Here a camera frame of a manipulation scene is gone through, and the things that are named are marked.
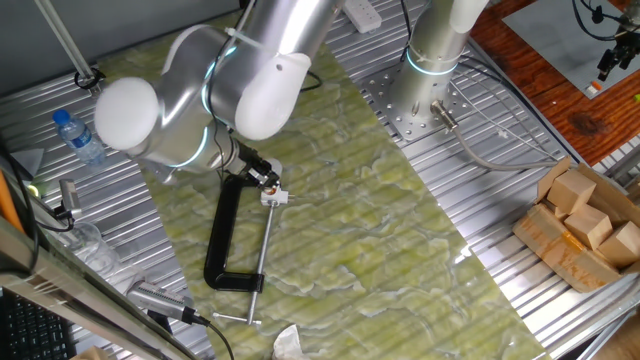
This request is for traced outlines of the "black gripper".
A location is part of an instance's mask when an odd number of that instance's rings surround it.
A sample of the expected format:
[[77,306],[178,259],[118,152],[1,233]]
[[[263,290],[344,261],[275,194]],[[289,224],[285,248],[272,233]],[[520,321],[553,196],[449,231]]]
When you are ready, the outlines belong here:
[[258,184],[265,196],[274,195],[280,185],[280,176],[270,169],[258,152],[239,141],[234,141],[230,173]]

